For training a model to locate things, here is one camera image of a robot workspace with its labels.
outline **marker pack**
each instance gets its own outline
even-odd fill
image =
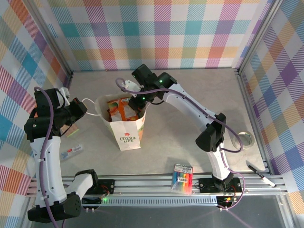
[[[174,165],[171,192],[192,193],[193,167],[188,165]]]

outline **gray table surface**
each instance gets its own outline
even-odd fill
[[[162,70],[155,70],[159,75]],[[193,98],[215,113],[222,112],[236,132],[253,132],[245,104],[232,69],[166,70]],[[70,88],[71,98],[90,98],[120,93],[115,79],[134,80],[131,71],[76,72]],[[85,101],[88,111],[94,104]],[[98,175],[171,173],[176,163],[192,165],[195,172],[210,172],[206,152],[195,139],[200,132],[186,116],[167,103],[151,105],[146,114],[141,149],[120,151],[99,116],[85,115],[77,123],[79,131],[61,138],[60,151],[83,144],[84,151],[61,162],[63,176],[95,169]],[[226,130],[224,147],[235,149]],[[264,170],[257,144],[238,154],[226,153],[233,170],[248,171],[246,161]]]

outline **paper bag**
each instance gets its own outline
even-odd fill
[[[95,101],[95,110],[100,114],[104,124],[115,137],[119,149],[121,151],[138,149],[141,147],[140,140],[143,136],[143,126],[146,117],[146,111],[143,109],[140,112],[140,118],[136,121],[115,121],[109,122],[109,105],[108,101],[115,100],[122,97],[131,97],[131,94],[115,94],[100,96]]]

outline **black marker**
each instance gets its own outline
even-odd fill
[[[253,172],[255,172],[257,175],[259,175],[266,184],[271,185],[271,187],[273,187],[273,188],[276,187],[276,184],[274,184],[270,179],[265,177],[263,174],[261,174],[259,171],[257,171],[255,168],[253,168],[251,165],[248,165],[248,168],[251,169]]]

